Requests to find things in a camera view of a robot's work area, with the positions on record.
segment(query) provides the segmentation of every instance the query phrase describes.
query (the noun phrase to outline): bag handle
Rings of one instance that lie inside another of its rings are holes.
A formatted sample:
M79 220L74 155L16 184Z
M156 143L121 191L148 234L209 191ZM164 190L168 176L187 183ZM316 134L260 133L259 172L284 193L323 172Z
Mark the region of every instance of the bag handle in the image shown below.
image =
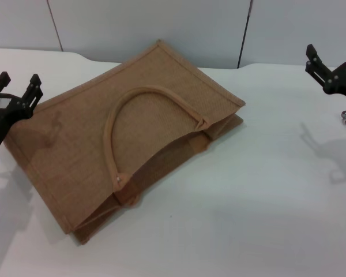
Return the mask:
M122 97L118 99L116 105L111 110L108 119L106 120L104 128L104 152L107 167L109 169L110 177L112 179L113 192L121 190L131 178L130 174L119 173L116 167L111 142L111 135L114 128L114 123L123 106L132 98L144 93L157 93L159 95L163 95L171 99L177 105L179 105L183 110L185 110L192 118L194 118L198 122L195 128L195 132L205 130L211 126L211 123L206 117L203 117L179 95L175 94L167 88L156 85L149 85L145 87L133 88L127 91Z

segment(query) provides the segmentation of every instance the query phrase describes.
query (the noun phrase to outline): white wall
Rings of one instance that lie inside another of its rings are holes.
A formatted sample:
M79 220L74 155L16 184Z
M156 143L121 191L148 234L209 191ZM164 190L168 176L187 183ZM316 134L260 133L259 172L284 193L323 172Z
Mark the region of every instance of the white wall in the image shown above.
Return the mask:
M250 0L50 0L64 51L123 62L164 39L193 64L236 68Z
M0 0L0 48L59 51L44 0Z
M312 43L322 61L346 61L346 0L254 0L241 66L304 65Z

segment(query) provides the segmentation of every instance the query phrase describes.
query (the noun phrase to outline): jute tote bag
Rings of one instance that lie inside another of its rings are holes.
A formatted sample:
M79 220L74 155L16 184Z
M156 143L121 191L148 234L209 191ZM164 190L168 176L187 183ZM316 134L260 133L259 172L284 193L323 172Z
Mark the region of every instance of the jute tote bag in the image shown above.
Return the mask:
M146 188L241 124L235 113L244 105L158 41L38 105L5 145L63 231L84 244Z

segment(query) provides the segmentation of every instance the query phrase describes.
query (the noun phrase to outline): beige fabric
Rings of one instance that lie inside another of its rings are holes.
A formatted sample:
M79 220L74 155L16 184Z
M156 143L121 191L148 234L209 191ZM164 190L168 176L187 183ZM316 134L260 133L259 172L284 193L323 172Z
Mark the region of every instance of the beige fabric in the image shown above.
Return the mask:
M242 120L244 105L159 41L37 106L5 144L81 243L141 192Z

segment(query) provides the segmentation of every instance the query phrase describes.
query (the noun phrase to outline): burlap bag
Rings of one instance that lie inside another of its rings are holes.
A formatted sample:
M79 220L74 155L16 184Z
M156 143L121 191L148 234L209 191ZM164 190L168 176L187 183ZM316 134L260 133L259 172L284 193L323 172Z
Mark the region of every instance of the burlap bag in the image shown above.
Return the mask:
M63 231L84 244L147 187L242 123L235 113L244 104L157 42L38 105L5 145Z

